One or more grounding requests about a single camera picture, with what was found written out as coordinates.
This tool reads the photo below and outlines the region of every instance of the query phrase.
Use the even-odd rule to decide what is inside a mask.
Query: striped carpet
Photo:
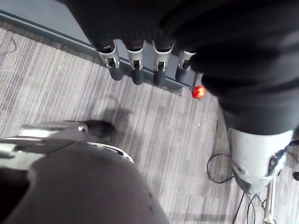
[[[215,97],[207,94],[198,101],[188,90],[175,94],[136,86],[128,77],[116,82],[98,60],[0,23],[0,137],[15,135],[22,124],[83,119],[115,124],[112,144],[131,155],[171,223],[232,223],[242,191],[234,180],[215,184],[206,173],[212,154],[228,153]],[[229,177],[229,157],[215,158],[210,169],[215,179]],[[299,224],[294,171],[299,165],[288,156],[278,177],[277,224]],[[246,223],[248,203],[245,197],[236,224]],[[253,205],[256,224],[261,224],[263,210],[256,198]],[[251,208],[250,224],[253,218]]]

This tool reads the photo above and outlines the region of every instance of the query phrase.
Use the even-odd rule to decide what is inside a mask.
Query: red ball
[[[199,85],[199,86],[196,86],[193,90],[192,90],[192,96],[193,98],[196,98],[196,99],[201,99],[204,97],[206,93],[206,89],[205,87]]]

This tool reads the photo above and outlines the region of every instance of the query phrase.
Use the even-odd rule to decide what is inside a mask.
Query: gray carpet
[[[242,191],[234,180],[219,185],[206,174],[212,154],[228,153],[215,97],[207,94],[198,101],[188,90],[175,94],[149,84],[136,86],[128,77],[116,82],[98,60],[6,23],[0,26],[0,137],[42,121],[112,122],[117,127],[112,144],[132,156],[171,223],[232,222]],[[215,179],[231,175],[228,157],[215,158],[210,168]],[[299,223],[296,170],[299,165],[288,156],[278,177],[277,224]],[[246,223],[248,202],[245,198],[236,224]],[[261,224],[263,210],[256,198],[253,204]]]

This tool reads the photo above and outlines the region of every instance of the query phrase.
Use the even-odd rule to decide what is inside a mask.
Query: wire
[[[253,198],[255,198],[256,194],[252,197],[252,199],[250,199],[250,197],[248,196],[248,194],[246,194],[246,196],[247,196],[247,198],[250,200],[250,203],[249,203],[248,208],[247,208],[247,224],[248,224],[249,207],[250,207],[251,204],[252,204],[252,208],[253,208],[253,211],[254,211],[254,220],[253,220],[253,224],[255,224],[255,223],[256,223],[256,210],[255,210],[255,208],[254,208],[254,205],[253,205],[253,203],[252,203],[252,200],[253,200]]]
[[[13,38],[11,38],[11,40],[12,40],[12,42],[14,43],[14,49],[11,50],[11,51],[7,51],[7,52],[4,52],[4,53],[1,53],[0,56],[2,56],[2,55],[6,55],[6,54],[9,54],[9,53],[13,53],[13,52],[15,52],[15,51],[17,50],[17,44],[15,43],[15,41],[14,41]]]
[[[244,194],[245,194],[245,192],[243,191],[243,194],[242,194],[242,197],[241,197],[241,200],[240,200],[240,203],[239,203],[237,212],[235,213],[235,217],[234,217],[234,220],[233,220],[232,224],[235,223],[235,219],[237,218],[237,215],[238,215],[238,213],[239,213],[239,209],[240,209],[240,207],[241,207],[241,204],[242,204],[242,201],[243,201],[243,198],[244,198]]]
[[[263,202],[262,202],[261,198],[260,198],[258,195],[256,195],[256,196],[257,196],[258,200],[259,200],[259,201],[261,202],[261,204],[262,204],[262,209],[265,210],[265,207],[263,206]]]
[[[225,183],[225,182],[227,182],[227,181],[233,179],[234,176],[232,176],[232,177],[230,177],[230,178],[228,178],[228,179],[226,179],[226,180],[224,180],[224,181],[216,181],[216,180],[214,180],[214,179],[211,177],[210,172],[209,172],[209,163],[210,163],[210,161],[211,161],[214,157],[219,156],[219,155],[225,155],[225,156],[230,157],[230,155],[227,155],[227,154],[224,154],[224,153],[218,153],[218,154],[215,154],[215,155],[211,156],[211,158],[208,160],[208,162],[207,162],[207,164],[206,164],[206,172],[207,172],[207,175],[208,175],[208,177],[210,178],[210,180],[213,181],[214,183]]]

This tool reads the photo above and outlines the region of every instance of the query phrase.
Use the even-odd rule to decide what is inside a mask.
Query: black cover
[[[226,124],[277,134],[299,124],[296,0],[64,0],[100,49],[112,39],[176,40],[219,98]]]

